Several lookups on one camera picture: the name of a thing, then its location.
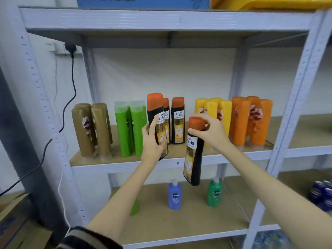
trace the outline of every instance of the striped sleeve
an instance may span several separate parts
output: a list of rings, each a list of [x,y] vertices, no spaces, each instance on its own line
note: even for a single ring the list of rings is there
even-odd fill
[[[76,226],[57,249],[122,249],[122,246],[101,234]]]

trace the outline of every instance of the finger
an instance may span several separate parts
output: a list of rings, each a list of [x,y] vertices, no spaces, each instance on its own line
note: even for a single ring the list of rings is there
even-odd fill
[[[164,139],[161,144],[160,144],[160,147],[162,148],[161,151],[164,151],[167,147],[167,139]]]
[[[156,117],[154,117],[153,121],[151,122],[151,125],[150,125],[150,135],[154,135],[158,119],[159,119],[159,116],[156,116]]]
[[[194,114],[191,117],[196,117],[196,118],[202,118],[205,121],[207,121],[209,124],[212,123],[213,120],[215,120],[214,117],[211,117],[210,115],[207,115],[205,113],[198,113],[198,114]]]
[[[193,129],[193,128],[189,128],[188,133],[203,139],[205,132],[204,131],[199,131],[199,130],[196,130],[196,129]]]
[[[142,128],[142,134],[143,134],[143,137],[147,136],[148,133],[147,133],[147,130],[149,128],[149,124],[146,124],[143,128]]]

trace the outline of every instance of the black power plug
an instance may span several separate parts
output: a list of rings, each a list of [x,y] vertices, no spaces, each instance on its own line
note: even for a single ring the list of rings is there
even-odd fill
[[[64,48],[69,51],[71,58],[74,59],[74,52],[77,51],[76,45],[64,43]]]

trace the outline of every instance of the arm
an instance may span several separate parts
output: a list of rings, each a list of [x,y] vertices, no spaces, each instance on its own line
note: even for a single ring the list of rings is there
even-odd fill
[[[156,166],[161,153],[167,145],[167,140],[164,140],[161,145],[156,143],[154,132],[157,120],[158,117],[155,117],[152,121],[150,134],[147,133],[148,124],[142,129],[143,154],[141,163],[107,204],[91,220],[87,226],[89,230],[119,242],[120,235],[139,190]]]
[[[206,114],[195,116],[205,119],[210,128],[207,131],[188,129],[188,132],[206,141],[230,161],[298,248],[331,248],[332,218],[328,214],[239,151],[229,141],[218,119]]]

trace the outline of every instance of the purple pump bottle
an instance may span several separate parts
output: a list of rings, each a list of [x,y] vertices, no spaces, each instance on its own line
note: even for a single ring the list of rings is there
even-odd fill
[[[179,210],[182,200],[182,186],[178,180],[173,179],[168,185],[168,206],[170,209]]]

